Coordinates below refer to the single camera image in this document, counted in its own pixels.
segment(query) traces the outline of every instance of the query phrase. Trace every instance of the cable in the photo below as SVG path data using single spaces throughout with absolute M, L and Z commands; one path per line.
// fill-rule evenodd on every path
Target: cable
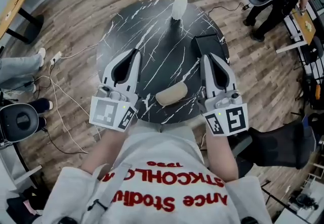
M 35 81 L 30 81 L 30 82 L 27 82 L 27 83 L 24 83 L 23 85 L 21 85 L 21 86 L 19 86 L 19 87 L 16 87 L 16 88 L 14 88 L 14 89 L 11 89 L 11 90 L 9 90 L 9 91 L 6 91 L 6 93 L 9 93 L 9 92 L 11 92 L 11 91 L 14 91 L 14 90 L 17 90 L 17 89 L 19 89 L 19 88 L 21 88 L 21 87 L 26 87 L 26 86 L 29 86 L 29 85 L 31 85 L 31 84 L 33 84 Z
M 0 146 L 0 150 L 6 149 L 7 147 L 12 146 L 13 144 L 11 142 L 4 144 L 3 146 Z
M 53 65 L 52 68 L 51 68 L 51 67 L 52 67 L 52 65 L 50 65 L 50 76 L 51 76 L 51 73 L 52 73 L 52 71 L 53 71 L 53 69 L 54 69 L 54 67 L 55 67 L 55 64 Z M 39 94 L 40 94 L 40 92 L 41 92 L 41 89 L 48 89 L 50 86 L 51 86 L 51 81 L 50 81 L 50 83 L 48 84 L 48 86 L 41 86 L 40 84 L 38 84 L 37 97 L 35 98 L 35 94 L 36 94 L 36 92 L 32 95 L 33 98 L 34 98 L 34 100 L 37 100 L 37 99 L 39 98 Z
M 59 116 L 60 116 L 60 118 L 61 118 L 61 122 L 62 122 L 62 124 L 63 124 L 63 126 L 64 126 L 64 128 L 66 129 L 66 131 L 69 133 L 69 135 L 70 135 L 70 137 L 71 137 L 71 139 L 73 140 L 73 142 L 84 152 L 84 153 L 86 153 L 86 154 L 88 154 L 88 152 L 86 152 L 86 151 L 84 151 L 83 150 L 83 148 L 81 148 L 80 147 L 80 145 L 78 144 L 78 143 L 76 143 L 76 141 L 72 138 L 72 135 L 71 135 L 71 133 L 70 133 L 70 131 L 67 129 L 67 127 L 65 126 L 65 124 L 64 124 L 64 122 L 63 122 L 63 118 L 62 118 L 62 115 L 60 114 L 60 111 L 59 111 L 59 107 L 58 107 L 58 103 L 57 103 L 57 97 L 56 97 L 56 91 L 55 91 L 55 87 L 54 87 L 54 82 L 52 81 L 52 79 L 51 79 L 51 76 L 50 76 L 50 69 L 51 69 L 51 67 L 49 68 L 49 79 L 50 79 L 50 82 L 51 82 L 51 84 L 52 84 L 52 86 L 53 86 L 53 90 L 54 90 L 54 96 L 55 96 L 55 101 L 56 101 L 56 110 L 57 110 L 57 112 L 58 112 L 58 114 L 59 114 Z
M 49 77 L 48 76 L 40 76 L 38 79 L 40 79 L 40 78 L 42 78 L 42 77 L 45 77 L 45 78 L 48 78 L 49 79 Z M 57 84 L 57 83 L 54 83 L 53 81 L 52 81 L 52 83 L 54 84 L 54 85 L 56 85 L 61 91 L 62 91 L 62 93 L 64 93 L 66 96 L 68 96 L 72 101 L 74 101 L 88 116 L 89 116 L 89 113 L 87 113 L 87 111 L 76 101 L 76 100 L 74 100 L 71 96 L 69 96 L 66 92 L 64 92 L 63 91 L 63 89 Z M 100 132 L 99 132 L 99 130 L 98 130 L 98 128 L 97 128 L 97 126 L 95 126 L 95 128 L 96 128 L 96 130 L 97 130 L 97 132 L 98 132 L 98 134 L 99 134 L 99 138 L 101 139 L 101 135 L 100 135 Z
M 203 147 L 205 137 L 206 137 L 206 132 L 205 132 L 205 134 L 202 136 L 201 144 L 200 144 L 200 146 L 199 146 L 199 149 L 200 149 L 200 150 L 201 150 L 201 148 Z
M 59 149 L 59 148 L 54 144 L 54 142 L 52 141 L 49 131 L 48 131 L 47 129 L 45 129 L 45 128 L 42 128 L 42 130 L 43 130 L 44 132 L 47 133 L 47 135 L 49 136 L 49 139 L 50 139 L 51 143 L 54 145 L 54 147 L 55 147 L 58 151 L 60 151 L 60 152 L 62 152 L 62 153 L 64 153 L 64 154 L 67 154 L 67 155 L 74 155 L 74 154 L 87 154 L 86 152 L 71 152 L 71 153 L 68 153 L 68 152 L 64 152 L 63 150 L 60 150 L 60 149 Z
M 83 51 L 85 51 L 85 50 L 87 50 L 87 49 L 89 49 L 89 48 L 92 48 L 92 47 L 94 47 L 94 46 L 97 46 L 98 44 L 99 44 L 99 43 L 97 43 L 97 44 L 95 44 L 95 45 L 92 45 L 92 46 L 89 46 L 89 47 L 86 47 L 86 48 L 84 48 L 82 51 L 80 51 L 80 52 L 78 52 L 78 53 L 76 53 L 76 54 L 74 54 L 74 55 L 72 55 L 72 56 L 70 56 L 70 57 L 61 57 L 60 59 L 70 59 L 70 58 L 72 58 L 72 57 L 74 57 L 74 56 L 80 54 L 81 52 L 83 52 Z
M 227 8 L 225 8 L 225 7 L 222 7 L 222 6 L 213 7 L 213 8 L 208 12 L 208 16 L 209 16 L 209 14 L 210 14 L 210 13 L 211 13 L 215 8 L 224 8 L 224 9 L 226 9 L 227 11 L 233 12 L 233 11 L 236 11 L 236 10 L 239 8 L 239 6 L 240 6 L 241 4 L 243 5 L 243 8 L 246 7 L 246 6 L 244 6 L 244 4 L 243 4 L 242 2 L 240 2 L 240 3 L 238 4 L 237 8 L 235 8 L 235 9 L 233 9 L 233 10 L 227 9 Z

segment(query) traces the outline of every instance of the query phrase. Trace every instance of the power strip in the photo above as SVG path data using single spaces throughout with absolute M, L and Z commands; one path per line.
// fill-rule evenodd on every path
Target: power strip
M 62 57 L 62 53 L 58 52 L 52 59 L 51 59 L 51 65 L 54 65 L 56 62 L 59 61 L 59 59 Z

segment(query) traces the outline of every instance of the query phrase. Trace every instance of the white vase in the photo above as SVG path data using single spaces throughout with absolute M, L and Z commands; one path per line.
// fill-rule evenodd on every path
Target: white vase
M 174 0 L 172 7 L 172 18 L 180 20 L 187 9 L 188 0 Z

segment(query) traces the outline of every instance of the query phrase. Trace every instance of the desk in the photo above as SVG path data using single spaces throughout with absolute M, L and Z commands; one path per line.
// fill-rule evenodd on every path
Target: desk
M 29 13 L 23 10 L 21 7 L 25 0 L 9 0 L 7 6 L 0 15 L 0 38 L 3 37 L 5 33 L 29 44 L 32 43 L 39 32 L 42 29 L 44 17 L 42 15 L 32 17 Z M 24 35 L 20 35 L 17 32 L 9 29 L 10 24 L 14 20 L 17 14 L 20 14 L 25 19 L 27 19 L 30 24 L 27 26 Z
M 302 36 L 303 40 L 298 41 L 292 45 L 288 45 L 284 48 L 278 49 L 278 50 L 276 50 L 277 53 L 285 52 L 285 51 L 288 51 L 288 50 L 291 50 L 291 49 L 294 49 L 294 48 L 297 48 L 297 47 L 300 47 L 300 46 L 303 46 L 306 44 L 310 45 L 310 43 L 312 42 L 313 37 L 315 35 L 316 29 L 315 29 L 313 21 L 310 18 L 307 11 L 303 15 L 301 15 L 300 12 L 297 12 L 295 9 L 293 9 L 292 13 L 293 13 L 292 16 L 294 17 L 294 20 L 298 24 L 299 29 L 301 31 L 298 35 Z M 306 22 L 308 22 L 311 25 L 311 27 L 312 27 L 311 31 L 307 30 Z
M 142 0 L 122 9 L 112 18 L 97 48 L 100 80 L 107 64 L 118 54 L 137 48 L 142 53 L 142 68 L 137 93 L 139 119 L 153 123 L 177 123 L 200 114 L 196 103 L 202 91 L 200 58 L 192 45 L 195 36 L 216 34 L 211 42 L 215 54 L 228 59 L 228 47 L 216 23 L 193 4 L 188 4 L 182 20 L 173 20 L 174 0 Z M 162 107 L 158 92 L 183 81 L 187 96 Z

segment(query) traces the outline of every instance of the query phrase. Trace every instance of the white sneaker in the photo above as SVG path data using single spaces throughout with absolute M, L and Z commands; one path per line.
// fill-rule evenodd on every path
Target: white sneaker
M 49 108 L 49 110 L 52 110 L 52 109 L 53 109 L 53 107 L 54 107 L 54 104 L 53 104 L 53 102 L 52 102 L 52 101 L 49 101 L 49 104 L 50 104 L 50 108 Z
M 46 50 L 45 50 L 45 48 L 40 48 L 38 54 L 40 54 L 41 57 L 42 57 L 42 59 L 43 59 L 42 62 L 41 62 L 41 64 L 40 64 L 40 67 L 43 67 L 43 65 L 44 65 L 44 63 L 45 63 L 45 55 L 46 55 Z
M 36 90 L 37 90 L 37 87 L 36 87 L 35 84 L 33 84 L 33 87 L 32 87 L 32 93 L 34 94 L 34 93 L 36 92 Z

